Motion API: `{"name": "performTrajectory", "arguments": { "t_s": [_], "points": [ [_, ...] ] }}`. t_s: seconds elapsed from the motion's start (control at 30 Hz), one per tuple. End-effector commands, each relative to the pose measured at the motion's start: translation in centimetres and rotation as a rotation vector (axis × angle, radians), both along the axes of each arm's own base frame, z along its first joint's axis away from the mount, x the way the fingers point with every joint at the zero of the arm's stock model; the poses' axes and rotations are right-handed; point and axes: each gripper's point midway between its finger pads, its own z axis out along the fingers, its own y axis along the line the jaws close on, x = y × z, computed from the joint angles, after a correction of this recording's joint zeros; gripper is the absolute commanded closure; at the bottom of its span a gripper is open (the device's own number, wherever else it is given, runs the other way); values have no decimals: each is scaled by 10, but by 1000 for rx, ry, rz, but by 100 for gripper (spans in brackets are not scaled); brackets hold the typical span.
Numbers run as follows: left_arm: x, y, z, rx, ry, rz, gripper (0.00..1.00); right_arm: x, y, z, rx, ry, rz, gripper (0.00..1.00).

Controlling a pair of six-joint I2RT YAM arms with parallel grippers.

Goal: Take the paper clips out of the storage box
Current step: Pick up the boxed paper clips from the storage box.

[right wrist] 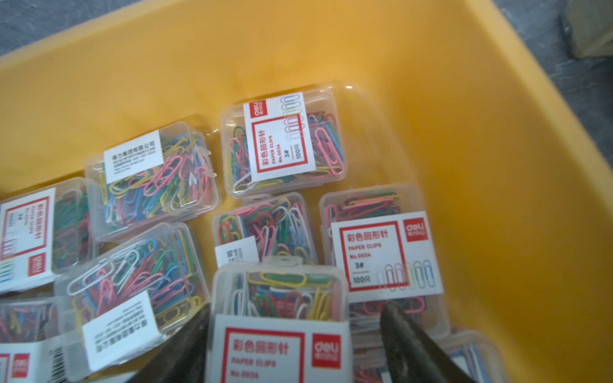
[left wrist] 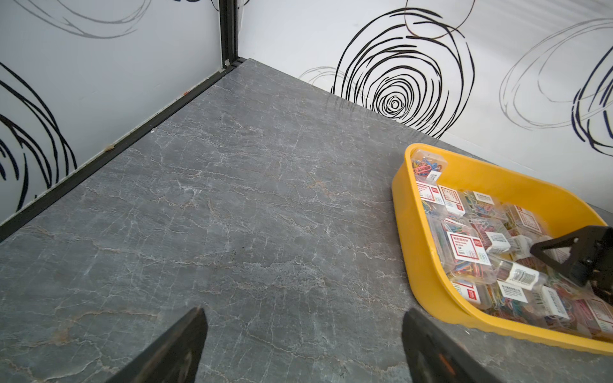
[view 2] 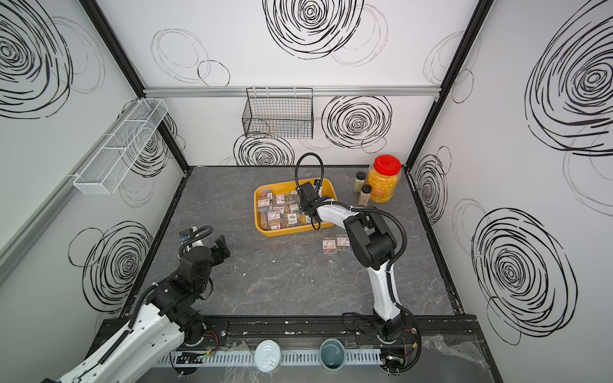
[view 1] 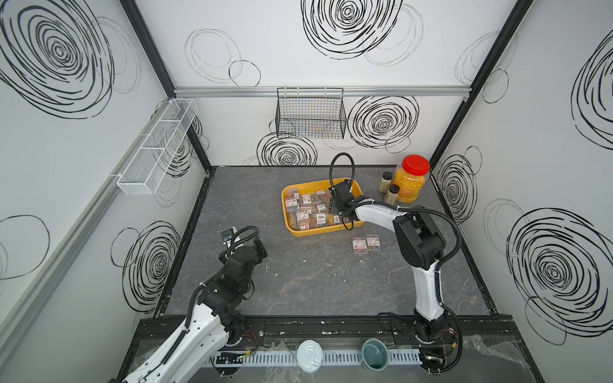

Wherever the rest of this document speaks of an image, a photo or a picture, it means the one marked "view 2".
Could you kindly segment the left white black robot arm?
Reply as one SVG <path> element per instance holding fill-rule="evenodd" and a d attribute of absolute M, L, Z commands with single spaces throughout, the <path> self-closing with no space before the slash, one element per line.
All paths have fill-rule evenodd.
<path fill-rule="evenodd" d="M 219 236 L 206 247 L 201 238 L 181 244 L 180 265 L 139 298 L 131 319 L 59 382 L 135 382 L 180 346 L 198 346 L 212 335 L 204 316 L 193 308 L 212 282 L 212 268 L 230 256 Z"/>

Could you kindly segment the clear paper clip box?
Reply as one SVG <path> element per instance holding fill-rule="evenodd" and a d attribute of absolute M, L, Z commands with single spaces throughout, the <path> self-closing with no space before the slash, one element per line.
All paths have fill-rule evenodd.
<path fill-rule="evenodd" d="M 326 255 L 337 253 L 337 242 L 335 237 L 326 237 L 322 240 L 322 251 Z"/>
<path fill-rule="evenodd" d="M 349 252 L 351 250 L 351 241 L 347 234 L 337 234 L 335 239 L 338 252 Z"/>

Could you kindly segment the yellow plastic storage tray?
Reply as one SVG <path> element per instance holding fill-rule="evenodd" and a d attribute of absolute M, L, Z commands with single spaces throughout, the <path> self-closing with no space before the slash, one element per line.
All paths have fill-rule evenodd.
<path fill-rule="evenodd" d="M 279 211 L 282 220 L 282 228 L 275 231 L 266 229 L 266 214 L 268 212 L 258 212 L 256 207 L 257 199 L 260 199 L 260 189 L 271 188 L 274 198 L 271 199 L 272 210 Z M 277 184 L 263 185 L 254 192 L 254 215 L 255 226 L 266 237 L 286 236 L 305 231 L 314 231 L 318 228 L 331 228 L 333 223 L 322 222 L 317 227 L 311 223 L 311 219 L 300 211 L 299 197 L 294 181 L 287 181 Z"/>

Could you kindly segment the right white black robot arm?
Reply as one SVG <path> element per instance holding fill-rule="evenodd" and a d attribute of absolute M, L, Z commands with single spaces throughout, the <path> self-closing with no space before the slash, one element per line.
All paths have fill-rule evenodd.
<path fill-rule="evenodd" d="M 298 184 L 299 206 L 314 222 L 344 228 L 352 252 L 367 269 L 374 296 L 375 329 L 384 343 L 400 337 L 405 314 L 397 298 L 394 264 L 407 246 L 407 234 L 398 219 L 374 207 L 353 207 L 320 196 L 310 182 Z"/>

